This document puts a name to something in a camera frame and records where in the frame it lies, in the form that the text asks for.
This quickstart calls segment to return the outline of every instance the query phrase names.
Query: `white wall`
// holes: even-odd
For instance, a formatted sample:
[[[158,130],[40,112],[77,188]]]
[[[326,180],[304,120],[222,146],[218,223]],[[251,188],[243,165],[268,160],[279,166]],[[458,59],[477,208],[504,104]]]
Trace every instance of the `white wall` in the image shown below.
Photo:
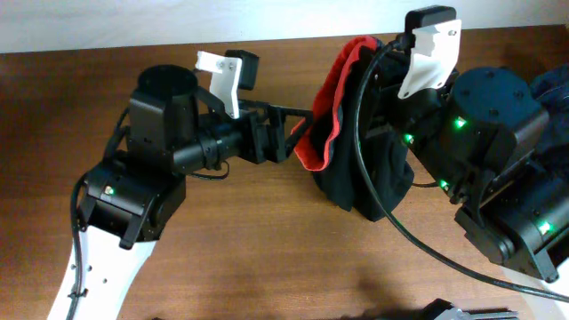
[[[433,0],[0,0],[0,52],[398,32]],[[569,0],[440,0],[464,28],[569,22]]]

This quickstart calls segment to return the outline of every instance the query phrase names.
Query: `red cloth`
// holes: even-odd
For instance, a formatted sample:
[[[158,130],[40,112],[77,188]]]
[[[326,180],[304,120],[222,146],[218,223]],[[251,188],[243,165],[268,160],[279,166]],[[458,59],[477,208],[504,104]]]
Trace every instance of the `red cloth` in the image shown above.
[[[299,143],[294,148],[294,153],[296,153],[296,156],[301,160],[302,165],[304,165],[307,170],[320,172],[332,161],[330,158],[330,146],[333,140],[340,134],[341,123],[338,120],[338,108],[344,96],[344,84],[348,78],[351,65],[359,60],[359,51],[362,46],[375,51],[377,48],[377,40],[371,36],[359,36],[344,45],[344,48],[332,65],[332,69],[330,73],[328,73],[324,85],[314,99],[314,103],[312,104],[314,122],[318,121],[320,117],[325,115],[326,112],[332,108],[333,129],[326,140],[324,156],[319,156],[314,150],[312,143],[310,143],[309,135],[312,126],[307,129],[299,140]],[[293,132],[296,131],[303,122],[304,120],[299,122],[293,128]]]

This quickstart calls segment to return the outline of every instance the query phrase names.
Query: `wooden table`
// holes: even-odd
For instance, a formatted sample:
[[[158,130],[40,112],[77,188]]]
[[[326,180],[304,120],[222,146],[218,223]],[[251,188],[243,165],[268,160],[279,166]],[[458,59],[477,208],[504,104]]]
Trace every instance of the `wooden table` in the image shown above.
[[[0,55],[0,317],[49,313],[71,248],[70,190],[100,161],[144,68],[191,68],[197,50],[245,49],[261,63],[255,90],[242,97],[310,108],[349,39]],[[474,30],[463,34],[458,68],[507,65],[530,79],[568,58],[563,27]],[[207,75],[200,81],[208,87]],[[409,161],[416,181],[431,181],[414,157]],[[519,294],[444,267],[386,220],[371,223],[331,204],[294,156],[283,164],[230,163],[223,182],[188,178],[188,197],[120,318],[339,318],[423,308],[435,298],[533,318]],[[440,190],[412,188],[395,214],[448,257],[503,278],[464,238],[456,210]]]

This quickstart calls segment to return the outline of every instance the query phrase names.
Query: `black cable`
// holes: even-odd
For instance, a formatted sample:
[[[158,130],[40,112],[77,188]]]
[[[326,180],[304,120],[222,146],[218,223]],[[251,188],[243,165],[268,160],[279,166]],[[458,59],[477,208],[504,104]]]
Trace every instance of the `black cable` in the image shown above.
[[[123,125],[123,121],[129,112],[130,112],[130,109],[127,107],[123,110],[123,113],[121,114],[121,116],[118,117],[118,121],[116,122],[116,125],[115,125],[115,132],[118,132],[120,130],[121,125]]]
[[[198,178],[201,180],[209,180],[209,181],[224,180],[225,178],[227,178],[229,176],[229,162],[223,161],[223,163],[227,165],[228,170],[225,173],[223,173],[222,175],[209,175],[209,174],[201,174],[201,173],[192,172],[188,176]]]
[[[411,184],[414,187],[417,188],[436,188],[438,187],[438,183],[436,182],[431,182],[431,183],[412,183]]]
[[[73,289],[71,290],[71,294],[69,294],[69,298],[71,298],[71,305],[69,305],[69,312],[67,316],[67,320],[72,320],[77,309],[77,304],[79,303],[79,298],[84,296],[81,292],[81,283],[83,282],[83,258],[81,253],[81,239],[79,237],[79,215],[77,214],[77,198],[79,197],[79,191],[84,184],[84,180],[87,176],[85,173],[75,186],[73,187],[73,191],[71,192],[71,233],[73,235],[73,248],[75,250],[75,284],[73,284]]]
[[[381,48],[381,50],[375,56],[373,56],[372,61],[370,62],[369,66],[367,67],[367,70],[364,72],[364,75],[362,77],[362,81],[360,82],[360,84],[357,88],[357,92],[356,92],[356,117],[355,117],[356,123],[354,126],[354,150],[356,153],[357,165],[359,167],[360,172],[362,173],[362,176],[363,176],[364,181],[365,181],[365,185],[367,186],[370,193],[372,194],[373,201],[380,208],[381,212],[383,214],[385,214],[385,216],[388,218],[389,222],[391,222],[393,224],[393,226],[395,226],[397,231],[399,231],[405,238],[407,238],[407,240],[409,240],[412,244],[419,247],[424,252],[428,253],[431,257],[443,262],[446,266],[461,272],[463,275],[470,276],[470,277],[472,277],[478,281],[481,281],[481,282],[484,282],[487,284],[492,284],[492,285],[498,286],[500,288],[504,288],[504,289],[508,289],[508,290],[512,290],[512,291],[516,291],[516,292],[521,292],[521,293],[526,293],[526,294],[531,294],[531,295],[542,297],[542,298],[558,300],[558,301],[563,301],[563,302],[569,302],[569,297],[564,296],[564,295],[559,294],[559,293],[548,292],[548,291],[543,291],[543,290],[539,290],[536,288],[532,288],[529,286],[509,283],[506,281],[502,281],[500,279],[496,279],[496,278],[493,278],[490,276],[480,274],[480,273],[478,273],[472,269],[466,268],[466,267],[462,266],[461,264],[446,258],[441,253],[435,251],[434,249],[432,249],[428,245],[424,244],[421,240],[419,240],[411,232],[409,232],[397,220],[397,218],[391,212],[388,212],[387,210],[385,210],[385,208],[383,207],[383,205],[381,203],[380,197],[378,196],[377,191],[375,190],[375,187],[373,186],[372,180],[370,179],[370,176],[369,176],[367,170],[365,169],[364,157],[362,156],[362,149],[360,146],[360,139],[359,139],[359,112],[360,112],[362,100],[363,100],[364,94],[365,94],[365,87],[367,86],[369,79],[372,77],[374,70],[379,66],[381,59],[383,58],[383,56],[385,56],[385,54],[387,52],[390,52],[393,49],[399,49],[398,47],[399,47],[399,42],[397,40],[393,41],[393,42],[389,43],[388,45],[384,46],[383,48]]]
[[[131,127],[127,125],[113,132],[113,135],[107,141],[107,146],[105,147],[105,152],[103,153],[104,158],[110,158],[115,154],[118,146],[123,141],[123,138],[130,133],[130,130]]]

